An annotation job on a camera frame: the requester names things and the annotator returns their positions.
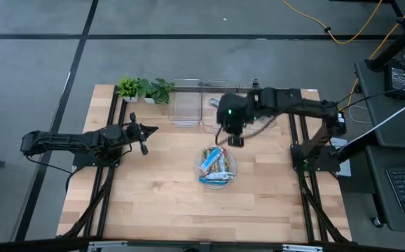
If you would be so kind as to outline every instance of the candy bar wrapper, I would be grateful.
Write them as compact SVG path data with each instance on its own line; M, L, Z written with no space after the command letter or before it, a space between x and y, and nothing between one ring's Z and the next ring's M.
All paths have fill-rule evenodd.
M215 148L209 156L205 159L205 161L201 164L200 169L204 172L204 174L208 174L210 167L218 160L219 156L222 154L222 150L219 148Z
M218 164L217 162L215 162L214 164L212 164L212 166L210 167L210 172L218 172Z
M227 172L226 170L226 164L225 164L225 160L226 158L224 157L224 155L222 155L221 157L219 157L218 159L218 167L219 167L219 172Z
M211 173L208 174L204 177L204 179L206 180L228 180L228 179L232 179L235 175L233 173L230 172L215 172L215 173Z

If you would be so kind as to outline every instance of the wooden table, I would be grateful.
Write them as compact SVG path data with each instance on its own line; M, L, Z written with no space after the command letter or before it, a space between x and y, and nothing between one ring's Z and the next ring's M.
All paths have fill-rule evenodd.
M113 85L95 86L84 132L106 125L113 90ZM302 90L302 94L305 98L319 99L316 90ZM244 148L226 146L235 156L237 177L224 189L210 190L196 181L193 163L204 147L214 144L213 134L207 133L203 125L177 127L169 121L168 109L163 105L143 101L128 104L126 120L130 112L136 113L139 123L159 126L159 130L148 138L147 156L140 153L136 143L133 152L116 169L105 238L307 242L301 193L289 152L292 140L288 115L279 116L276 126L246 140ZM296 124L302 139L298 117ZM320 120L307 118L307 124L312 136ZM86 167L72 178L57 230L59 235L69 230L87 207L95 170ZM326 172L317 172L317 177L323 209L350 239L337 180ZM311 212L315 237L319 239L316 215ZM98 218L99 209L91 234L96 233Z

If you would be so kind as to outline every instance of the artificial plant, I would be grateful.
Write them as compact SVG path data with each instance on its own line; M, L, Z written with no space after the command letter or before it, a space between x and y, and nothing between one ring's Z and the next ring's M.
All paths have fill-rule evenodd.
M139 81L138 78L130 78L129 75L126 75L118 84L118 94L121 97L135 97L138 92Z
M174 87L173 82L167 82L162 78L156 79L157 83L151 83L151 86L154 89L154 92L151 94L151 97L154 99L156 104L169 104L170 103L170 92Z
M174 83L167 82L162 78L156 79L157 83L150 83L147 80L139 81L139 95L145 95L147 98L153 98L156 104L169 104L170 92L174 87Z

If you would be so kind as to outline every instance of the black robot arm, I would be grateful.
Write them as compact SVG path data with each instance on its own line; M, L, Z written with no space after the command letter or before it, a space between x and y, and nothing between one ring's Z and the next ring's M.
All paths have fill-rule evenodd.
M297 89L272 87L251 90L246 97L223 95L217 111L217 123L231 134L228 138L230 146L243 147L243 127L262 116L276 117L282 113L321 118L323 127L320 134L326 135L324 144L330 140L327 135L334 137L346 132L343 114L338 111L335 102L303 99L298 96Z
M46 151L70 151L73 154L93 153L97 160L114 159L114 150L136 141L144 155L148 149L144 142L158 128L138 124L135 114L130 114L131 122L124 125L107 125L102 129L84 134L52 134L33 131L23 136L20 151L25 156L42 154Z

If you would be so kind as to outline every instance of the plastic container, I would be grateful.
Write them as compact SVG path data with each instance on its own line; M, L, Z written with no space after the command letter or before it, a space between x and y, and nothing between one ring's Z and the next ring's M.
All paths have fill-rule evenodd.
M204 173L199 167L205 161L203 159L203 150L201 150L200 154L196 157L195 165L194 165L195 177L196 177L197 182L201 183L203 186L205 186L209 189L222 189L222 188L225 188L226 186L228 186L229 184L231 184L235 180L235 178L237 177L237 163L236 163L235 158L233 157L232 153L227 151L226 149L225 149L225 151L227 153L227 158L228 158L228 163L229 163L227 172L231 172L231 173L235 174L235 176L231 179L228 179L227 183L225 183L223 185L201 182L199 180L199 178L201 176L204 176Z
M201 92L178 92L179 88L198 87L198 79L175 79L170 92L168 119L179 127L195 127L201 121Z

